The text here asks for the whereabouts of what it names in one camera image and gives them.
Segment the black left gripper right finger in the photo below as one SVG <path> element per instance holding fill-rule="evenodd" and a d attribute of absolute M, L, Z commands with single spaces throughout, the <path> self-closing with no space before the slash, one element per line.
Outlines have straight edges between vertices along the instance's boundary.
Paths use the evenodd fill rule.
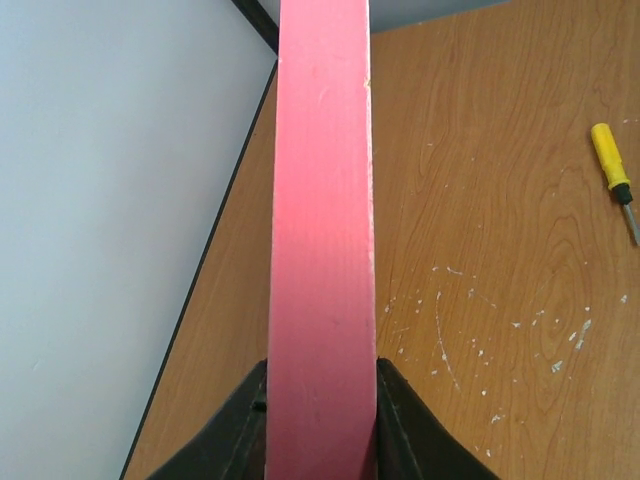
<path fill-rule="evenodd" d="M 377 468 L 380 479 L 493 479 L 429 410 L 396 366 L 377 368 Z"/>

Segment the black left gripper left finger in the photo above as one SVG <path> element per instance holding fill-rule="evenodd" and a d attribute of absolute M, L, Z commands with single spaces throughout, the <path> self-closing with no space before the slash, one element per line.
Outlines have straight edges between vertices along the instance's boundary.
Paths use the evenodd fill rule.
<path fill-rule="evenodd" d="M 267 361 L 259 361 L 206 425 L 150 477 L 264 479 Z"/>

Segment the pink wooden picture frame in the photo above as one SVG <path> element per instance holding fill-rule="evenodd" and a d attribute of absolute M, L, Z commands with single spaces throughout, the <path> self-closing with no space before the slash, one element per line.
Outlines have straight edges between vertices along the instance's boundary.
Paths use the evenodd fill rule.
<path fill-rule="evenodd" d="M 375 475 L 369 5 L 280 7 L 266 475 Z"/>

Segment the yellow handled screwdriver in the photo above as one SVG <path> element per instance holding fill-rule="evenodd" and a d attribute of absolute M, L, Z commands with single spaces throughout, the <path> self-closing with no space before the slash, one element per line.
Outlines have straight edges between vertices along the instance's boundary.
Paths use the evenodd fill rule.
<path fill-rule="evenodd" d="M 622 207 L 631 235 L 636 246 L 639 245 L 639 226 L 631 208 L 633 195 L 631 182 L 623 166 L 611 128 L 606 123 L 597 123 L 590 130 L 600 167 L 607 181 L 607 188 L 616 202 Z"/>

